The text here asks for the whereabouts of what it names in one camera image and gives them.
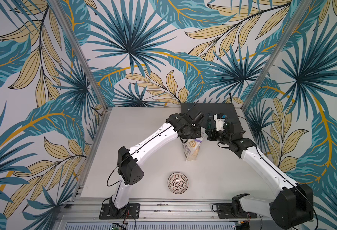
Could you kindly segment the oatmeal bag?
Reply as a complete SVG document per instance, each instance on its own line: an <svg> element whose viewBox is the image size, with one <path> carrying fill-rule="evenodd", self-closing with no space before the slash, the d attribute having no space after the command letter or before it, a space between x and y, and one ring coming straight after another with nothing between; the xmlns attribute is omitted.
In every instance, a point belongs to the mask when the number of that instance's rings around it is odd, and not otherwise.
<svg viewBox="0 0 337 230"><path fill-rule="evenodd" d="M197 158L203 140L203 138L188 139L186 143L183 143L186 161L193 161Z"/></svg>

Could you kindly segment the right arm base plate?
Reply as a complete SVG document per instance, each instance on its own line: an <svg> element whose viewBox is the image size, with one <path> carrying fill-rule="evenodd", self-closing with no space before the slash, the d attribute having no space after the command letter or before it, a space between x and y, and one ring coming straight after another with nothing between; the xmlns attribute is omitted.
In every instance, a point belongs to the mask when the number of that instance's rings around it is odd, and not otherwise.
<svg viewBox="0 0 337 230"><path fill-rule="evenodd" d="M234 208L232 203L215 203L212 210L217 213L219 219L255 219L257 214L245 212L239 207Z"/></svg>

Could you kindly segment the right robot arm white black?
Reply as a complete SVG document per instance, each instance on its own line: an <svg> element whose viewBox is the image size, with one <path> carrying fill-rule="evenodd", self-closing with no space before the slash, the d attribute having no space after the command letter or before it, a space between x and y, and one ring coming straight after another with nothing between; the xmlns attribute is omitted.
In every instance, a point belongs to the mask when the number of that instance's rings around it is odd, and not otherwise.
<svg viewBox="0 0 337 230"><path fill-rule="evenodd" d="M313 190L302 185L277 168L244 131L224 121L208 122L205 130L209 141L216 141L221 148L234 152L250 165L275 195L275 199L251 197L249 193L232 198L234 216L255 213L270 217L282 229L287 230L316 218L313 207Z"/></svg>

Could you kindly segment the patterned breakfast bowl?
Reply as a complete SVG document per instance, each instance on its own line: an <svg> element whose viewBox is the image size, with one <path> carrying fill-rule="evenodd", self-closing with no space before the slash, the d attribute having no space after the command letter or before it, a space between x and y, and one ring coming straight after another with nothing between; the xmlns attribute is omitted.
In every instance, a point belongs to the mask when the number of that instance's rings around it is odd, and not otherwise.
<svg viewBox="0 0 337 230"><path fill-rule="evenodd" d="M174 172L168 177L168 188L174 194L183 194L189 187L188 178L180 172Z"/></svg>

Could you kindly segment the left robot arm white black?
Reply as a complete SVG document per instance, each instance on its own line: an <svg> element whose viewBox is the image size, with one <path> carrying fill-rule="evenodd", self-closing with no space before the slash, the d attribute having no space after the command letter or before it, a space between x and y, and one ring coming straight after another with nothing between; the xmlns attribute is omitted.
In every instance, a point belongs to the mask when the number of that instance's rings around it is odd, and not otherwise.
<svg viewBox="0 0 337 230"><path fill-rule="evenodd" d="M157 150L167 143L179 138L194 139L201 136L201 123L204 114L196 115L176 113L169 116L166 122L152 135L130 148L118 150L117 166L113 169L120 176L117 190L110 199L110 205L116 210L125 209L129 203L130 186L138 183L144 172L141 166Z"/></svg>

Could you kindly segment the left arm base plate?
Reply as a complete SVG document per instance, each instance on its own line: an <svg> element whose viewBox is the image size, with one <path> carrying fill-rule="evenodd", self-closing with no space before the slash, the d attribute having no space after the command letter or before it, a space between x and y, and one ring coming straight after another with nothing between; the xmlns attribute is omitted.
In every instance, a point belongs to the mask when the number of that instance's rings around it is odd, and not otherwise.
<svg viewBox="0 0 337 230"><path fill-rule="evenodd" d="M101 220L118 220L118 219L139 219L140 204L132 203L127 204L122 209L117 209L113 204L102 204L99 213L99 219Z"/></svg>

